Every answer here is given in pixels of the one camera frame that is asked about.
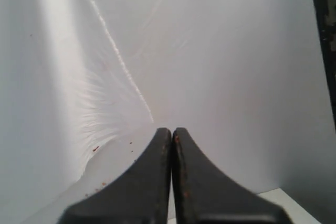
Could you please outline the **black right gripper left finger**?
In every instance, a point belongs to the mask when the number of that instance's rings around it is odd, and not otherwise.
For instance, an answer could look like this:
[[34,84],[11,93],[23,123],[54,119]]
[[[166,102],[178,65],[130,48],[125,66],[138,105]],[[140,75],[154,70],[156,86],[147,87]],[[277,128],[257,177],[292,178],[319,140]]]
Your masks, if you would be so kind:
[[167,223],[170,183],[171,132],[158,128],[127,171],[68,207],[59,223]]

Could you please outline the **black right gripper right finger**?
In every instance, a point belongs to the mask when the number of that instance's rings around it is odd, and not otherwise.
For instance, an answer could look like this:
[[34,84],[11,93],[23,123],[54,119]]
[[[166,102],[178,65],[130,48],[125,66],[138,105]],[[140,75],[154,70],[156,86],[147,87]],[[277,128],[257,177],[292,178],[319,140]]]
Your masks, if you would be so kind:
[[197,146],[188,130],[172,138],[177,223],[291,223],[286,211],[236,183]]

